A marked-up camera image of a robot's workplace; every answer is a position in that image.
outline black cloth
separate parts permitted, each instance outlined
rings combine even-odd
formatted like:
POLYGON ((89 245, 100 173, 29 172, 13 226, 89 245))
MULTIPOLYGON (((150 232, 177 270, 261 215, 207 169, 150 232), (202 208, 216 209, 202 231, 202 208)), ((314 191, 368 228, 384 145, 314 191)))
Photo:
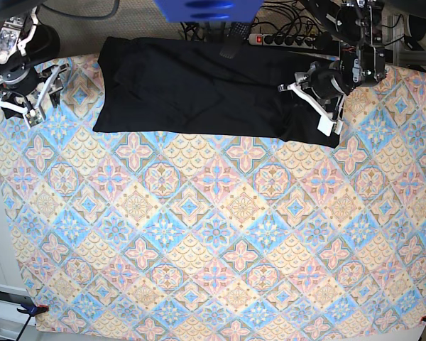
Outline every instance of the black cloth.
POLYGON ((313 58, 243 46, 234 59, 221 44, 107 38, 101 55, 106 99, 93 130, 276 137, 336 147, 317 130, 320 115, 278 85, 295 81, 313 58))

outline floral pattern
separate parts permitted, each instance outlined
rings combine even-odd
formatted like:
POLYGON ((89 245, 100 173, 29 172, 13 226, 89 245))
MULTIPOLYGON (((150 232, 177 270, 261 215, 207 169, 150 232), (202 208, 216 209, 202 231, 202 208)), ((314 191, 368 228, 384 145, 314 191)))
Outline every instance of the floral pattern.
POLYGON ((73 72, 45 122, 0 111, 11 240, 29 295, 50 307, 39 330, 321 341, 426 315, 426 75, 388 67, 354 90, 332 150, 92 132, 97 56, 54 63, 73 72))

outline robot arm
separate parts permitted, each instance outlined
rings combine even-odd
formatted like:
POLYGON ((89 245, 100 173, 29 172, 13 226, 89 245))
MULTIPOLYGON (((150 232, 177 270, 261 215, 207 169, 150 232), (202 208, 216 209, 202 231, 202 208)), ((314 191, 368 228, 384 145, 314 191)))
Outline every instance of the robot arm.
POLYGON ((341 40, 340 59, 324 67, 311 64, 307 72, 295 74, 295 83, 280 85, 278 91, 293 91, 308 102, 320 115, 317 128, 323 134, 340 134, 345 97, 357 87, 373 87, 386 78, 383 4, 375 0, 343 2, 337 13, 339 28, 328 21, 316 0, 307 2, 315 17, 341 40))
MULTIPOLYGON (((11 1, 21 9, 36 1, 11 1)), ((7 13, 0 10, 0 15, 7 13)), ((54 107, 63 89, 60 73, 66 65, 54 65, 37 73, 35 66, 58 56, 60 38, 55 29, 38 20, 38 7, 5 20, 0 30, 0 107, 7 118, 21 117, 31 128, 45 120, 43 98, 49 94, 54 107), (36 101, 32 103, 28 95, 36 101)))

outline black power cord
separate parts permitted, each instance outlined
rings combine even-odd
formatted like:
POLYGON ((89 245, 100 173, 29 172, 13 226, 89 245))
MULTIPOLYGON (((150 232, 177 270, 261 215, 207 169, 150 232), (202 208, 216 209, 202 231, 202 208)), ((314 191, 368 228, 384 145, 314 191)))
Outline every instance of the black power cord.
POLYGON ((382 25, 382 27, 386 27, 386 28, 395 28, 395 27, 399 24, 399 21, 400 21, 400 19, 401 19, 401 18, 404 20, 404 16, 403 16, 402 14, 400 14, 400 15, 398 16, 398 19, 396 20, 396 23, 395 23, 393 26, 382 25))
POLYGON ((205 35, 202 37, 199 36, 198 32, 200 29, 200 25, 198 23, 183 23, 180 22, 180 25, 182 26, 182 32, 185 37, 185 40, 198 40, 198 41, 204 41, 205 35))
POLYGON ((289 20, 289 23, 285 24, 279 29, 276 29, 277 31, 273 34, 273 38, 275 38, 277 35, 282 33, 284 29, 288 27, 288 30, 285 32, 284 36, 282 37, 282 39, 285 39, 287 35, 291 32, 291 30, 295 27, 297 21, 298 21, 298 25, 296 27, 297 34, 301 31, 302 21, 301 21, 300 15, 296 12, 294 8, 291 8, 287 4, 277 4, 271 1, 265 1, 261 8, 267 11, 278 13, 284 16, 285 18, 287 18, 287 20, 289 20))
POLYGON ((22 97, 23 101, 24 101, 24 103, 25 103, 25 105, 27 107, 27 110, 30 111, 30 110, 33 109, 33 105, 31 105, 31 103, 28 100, 27 96, 21 94, 20 92, 15 91, 15 90, 11 90, 11 89, 4 89, 3 91, 9 92, 9 93, 14 94, 14 95, 19 96, 19 97, 22 97))
POLYGON ((398 41, 400 41, 402 39, 404 39, 404 36, 399 37, 398 39, 395 39, 395 40, 393 40, 393 41, 391 41, 389 43, 386 43, 384 46, 392 45, 392 44, 394 44, 394 43, 396 43, 396 42, 398 42, 398 41))
POLYGON ((69 13, 65 13, 65 12, 61 12, 58 11, 57 9, 53 9, 45 4, 41 4, 41 6, 44 9, 47 9, 48 11, 52 12, 52 13, 56 13, 59 16, 64 16, 66 18, 70 18, 70 19, 75 19, 75 20, 90 20, 90 21, 95 21, 95 20, 107 20, 112 18, 113 16, 115 16, 116 12, 119 10, 120 7, 120 0, 114 0, 114 7, 112 8, 112 11, 105 15, 105 16, 75 16, 74 14, 69 14, 69 13))

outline patterned tablecloth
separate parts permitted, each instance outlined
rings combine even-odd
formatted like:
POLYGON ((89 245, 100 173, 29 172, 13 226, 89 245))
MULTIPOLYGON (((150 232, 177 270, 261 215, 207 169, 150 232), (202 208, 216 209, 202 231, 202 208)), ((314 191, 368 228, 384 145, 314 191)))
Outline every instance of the patterned tablecloth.
POLYGON ((130 340, 328 340, 426 315, 426 74, 346 102, 335 149, 96 134, 97 56, 27 130, 0 112, 0 179, 38 329, 130 340))

